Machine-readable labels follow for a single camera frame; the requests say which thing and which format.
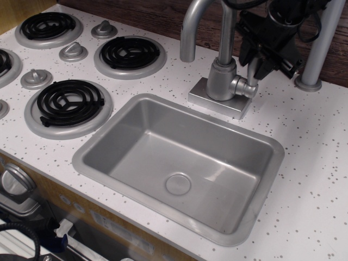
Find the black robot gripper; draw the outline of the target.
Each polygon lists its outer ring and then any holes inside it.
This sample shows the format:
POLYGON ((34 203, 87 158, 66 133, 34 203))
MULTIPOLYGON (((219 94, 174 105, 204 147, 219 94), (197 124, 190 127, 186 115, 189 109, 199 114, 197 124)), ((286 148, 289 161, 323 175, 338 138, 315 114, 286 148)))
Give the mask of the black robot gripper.
POLYGON ((291 79, 302 67, 302 56, 295 44, 297 26, 276 20, 273 7, 269 7, 266 17, 241 11, 236 29, 242 36, 240 64, 247 65, 257 55, 255 79, 262 80, 278 70, 291 79))

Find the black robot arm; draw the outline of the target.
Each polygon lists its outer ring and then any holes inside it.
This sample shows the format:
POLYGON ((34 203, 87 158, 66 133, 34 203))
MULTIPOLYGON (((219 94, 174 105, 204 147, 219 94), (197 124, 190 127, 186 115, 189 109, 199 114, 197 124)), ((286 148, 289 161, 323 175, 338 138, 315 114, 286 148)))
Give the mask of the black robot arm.
POLYGON ((253 77, 264 79, 273 70, 280 70, 288 78, 304 65, 296 47, 295 37, 302 38, 300 28, 304 21, 313 16, 317 33, 312 38, 301 40, 311 42, 319 37, 321 22, 318 11, 326 7, 328 1, 272 1, 266 17, 242 10, 237 23, 237 31, 242 35, 239 62, 249 65, 260 55, 253 77))

